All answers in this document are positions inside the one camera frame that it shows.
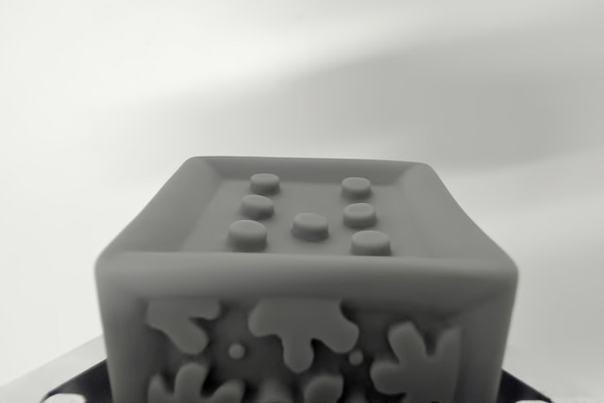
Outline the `black-padded silver gripper right finger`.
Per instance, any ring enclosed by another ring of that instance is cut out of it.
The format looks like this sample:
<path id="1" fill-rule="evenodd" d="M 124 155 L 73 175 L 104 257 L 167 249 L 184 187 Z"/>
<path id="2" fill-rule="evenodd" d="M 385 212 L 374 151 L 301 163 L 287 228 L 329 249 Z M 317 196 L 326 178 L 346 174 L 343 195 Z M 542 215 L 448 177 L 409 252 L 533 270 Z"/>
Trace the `black-padded silver gripper right finger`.
<path id="1" fill-rule="evenodd" d="M 602 402 L 574 375 L 576 367 L 548 361 L 509 346 L 503 362 L 500 402 Z"/>

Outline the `black-padded silver gripper left finger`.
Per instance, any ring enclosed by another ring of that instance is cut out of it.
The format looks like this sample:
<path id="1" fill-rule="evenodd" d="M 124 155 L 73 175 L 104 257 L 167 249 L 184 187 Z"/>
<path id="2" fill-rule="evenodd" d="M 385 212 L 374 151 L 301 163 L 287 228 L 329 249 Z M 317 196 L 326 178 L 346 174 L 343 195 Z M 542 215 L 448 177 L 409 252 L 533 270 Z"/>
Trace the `black-padded silver gripper left finger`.
<path id="1" fill-rule="evenodd" d="M 102 335 L 44 362 L 1 387 L 2 402 L 44 402 L 51 395 L 80 395 L 76 400 L 110 402 Z"/>

